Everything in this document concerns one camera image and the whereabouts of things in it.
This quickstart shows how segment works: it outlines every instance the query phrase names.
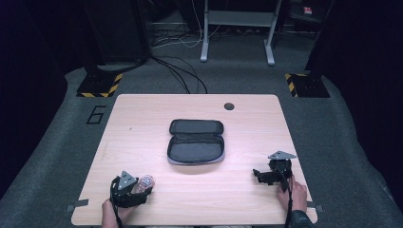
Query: stand base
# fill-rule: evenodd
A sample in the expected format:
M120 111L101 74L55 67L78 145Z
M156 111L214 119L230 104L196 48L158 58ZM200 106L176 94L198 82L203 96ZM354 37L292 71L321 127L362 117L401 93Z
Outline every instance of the stand base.
M122 74L99 71L96 77L88 74L77 89L77 97L111 97L118 88Z
M323 82L313 81L306 74L285 74L293 97L330 98Z

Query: person's right hand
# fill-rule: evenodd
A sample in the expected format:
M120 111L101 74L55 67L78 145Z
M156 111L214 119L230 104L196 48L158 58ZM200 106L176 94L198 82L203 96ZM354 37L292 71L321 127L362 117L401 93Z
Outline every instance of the person's right hand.
M300 210L306 212L306 198L307 198L307 190L306 186L300 184L298 181L294 179L294 176L290 181L290 189L292 192L291 198L293 200L293 211ZM282 192L281 186L278 187L278 201L281 204L282 208L285 211L288 211L288 189L285 192Z

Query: table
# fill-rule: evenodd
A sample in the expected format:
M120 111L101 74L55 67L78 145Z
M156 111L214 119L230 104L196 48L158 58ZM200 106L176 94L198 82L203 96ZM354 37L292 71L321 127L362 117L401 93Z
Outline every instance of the table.
M231 103L233 110L224 105ZM169 164L166 151L174 119L218 120L224 125L225 159L185 166ZM294 154L290 132L275 95L125 94L112 109L79 200L74 225L101 224L101 204L110 182L126 171L152 175L156 185L147 203L133 213L132 225L281 224L277 186L258 183L252 169L268 172L268 156ZM293 172L306 184L298 159ZM308 189L308 201L312 198ZM308 208L312 222L317 212Z
M252 26L252 27L268 27L270 28L267 39L263 41L266 51L267 63L269 66L275 64L272 50L273 34L275 32L278 20L278 12L282 0L276 0L276 9L274 12L248 12L248 11L226 11L226 10L209 10L208 0L204 0L204 36L201 48L201 61L207 61L208 42L209 42L209 25L226 25L226 26Z

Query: hand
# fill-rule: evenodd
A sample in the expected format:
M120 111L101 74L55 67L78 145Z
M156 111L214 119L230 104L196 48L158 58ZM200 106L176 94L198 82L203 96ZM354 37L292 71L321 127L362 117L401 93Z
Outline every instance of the hand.
M293 211L300 210L306 213L306 198L307 198L307 190L306 186L300 184L298 181L294 179L294 176L291 178L290 189L292 192L291 198L293 199ZM285 192L282 192L281 186L278 187L278 200L281 204L282 208L285 211L288 211L288 200L289 193L288 189Z
M136 209L136 207L122 208L119 207L118 215L121 218L122 224L125 224L128 220L130 214ZM103 228L118 228L118 223L116 222L116 216L113 212L112 203L109 199L105 200L102 204L102 227Z

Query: open case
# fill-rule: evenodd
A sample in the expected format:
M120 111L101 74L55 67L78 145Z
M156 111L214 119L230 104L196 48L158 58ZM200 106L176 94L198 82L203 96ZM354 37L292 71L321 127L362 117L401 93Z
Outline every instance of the open case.
M169 126L173 135L168 145L168 162L204 164L224 159L224 131L220 121L174 120Z

